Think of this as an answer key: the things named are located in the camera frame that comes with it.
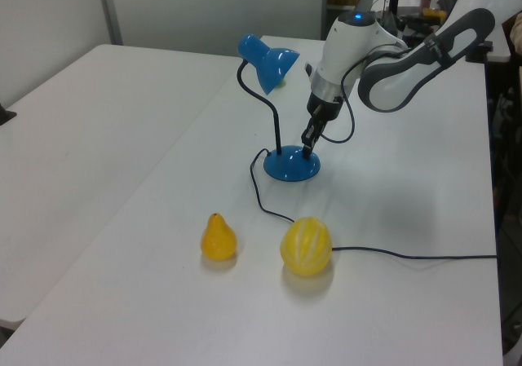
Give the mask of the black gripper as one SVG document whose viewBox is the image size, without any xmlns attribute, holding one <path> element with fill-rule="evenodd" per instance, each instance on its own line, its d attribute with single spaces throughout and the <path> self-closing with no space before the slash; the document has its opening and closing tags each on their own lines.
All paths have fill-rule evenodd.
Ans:
<svg viewBox="0 0 522 366">
<path fill-rule="evenodd" d="M 327 121 L 335 120 L 341 109 L 341 97 L 335 96 L 331 101 L 323 100 L 311 93 L 307 102 L 307 111 L 312 117 L 301 135 L 302 154 L 309 157 L 313 153 L 315 142 L 321 137 Z"/>
</svg>

